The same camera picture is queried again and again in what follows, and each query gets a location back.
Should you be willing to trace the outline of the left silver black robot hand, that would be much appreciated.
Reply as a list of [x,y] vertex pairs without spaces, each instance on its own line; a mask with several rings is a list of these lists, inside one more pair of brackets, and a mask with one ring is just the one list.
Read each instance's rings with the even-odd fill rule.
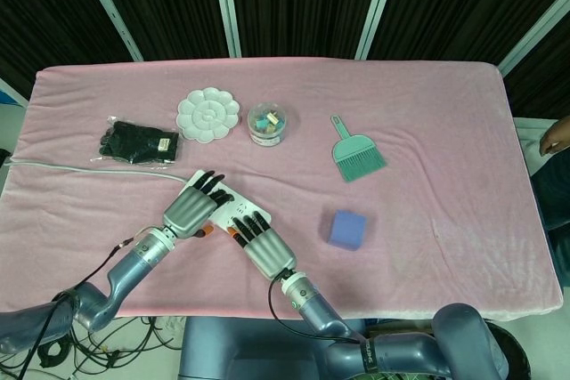
[[224,204],[233,201],[225,190],[215,190],[224,174],[210,170],[203,173],[170,204],[163,214],[163,225],[177,239],[187,239],[200,234],[210,216]]

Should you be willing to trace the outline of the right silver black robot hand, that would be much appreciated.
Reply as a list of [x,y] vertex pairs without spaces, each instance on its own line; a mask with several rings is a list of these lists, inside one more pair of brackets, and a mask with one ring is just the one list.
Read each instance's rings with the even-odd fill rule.
[[233,217],[227,230],[266,279],[273,280],[284,271],[296,269],[295,254],[258,211]]

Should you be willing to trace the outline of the bystander bare hand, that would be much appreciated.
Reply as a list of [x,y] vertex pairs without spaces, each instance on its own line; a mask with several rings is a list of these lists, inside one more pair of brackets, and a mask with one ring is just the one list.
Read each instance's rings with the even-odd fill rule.
[[540,140],[540,154],[553,155],[567,149],[570,145],[570,117],[564,117],[554,123]]

